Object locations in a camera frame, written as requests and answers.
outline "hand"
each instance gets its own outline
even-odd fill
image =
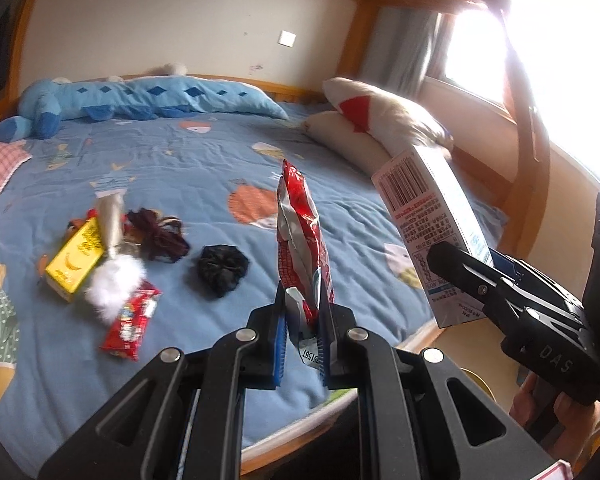
[[[530,372],[519,392],[513,398],[509,415],[523,428],[533,419],[538,407],[533,398],[534,387],[538,376]],[[600,414],[600,405],[583,406],[562,392],[555,399],[554,413],[564,426],[558,440],[546,451],[554,460],[566,460],[574,464],[587,439],[593,432]]]

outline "yellow box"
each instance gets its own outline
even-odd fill
[[[65,300],[72,301],[103,253],[98,220],[90,218],[46,266],[46,282]]]

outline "red candy packet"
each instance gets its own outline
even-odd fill
[[[329,254],[322,240],[320,220],[304,176],[289,161],[282,163],[278,184],[278,272],[286,290],[286,318],[291,341],[305,364],[317,367],[320,282],[330,302]]]
[[[143,280],[118,314],[100,348],[113,355],[138,361],[144,330],[154,314],[160,294],[160,290]]]

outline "carton box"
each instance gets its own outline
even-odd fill
[[[493,266],[478,221],[442,152],[411,146],[378,170],[372,181],[400,232],[438,326],[484,317],[479,301],[427,265],[429,247],[446,240]]]
[[[74,293],[104,252],[97,218],[90,218],[46,266],[46,282],[65,300]]]

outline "gray curtain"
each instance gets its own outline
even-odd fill
[[[359,79],[408,99],[420,91],[442,14],[383,7],[366,50]]]

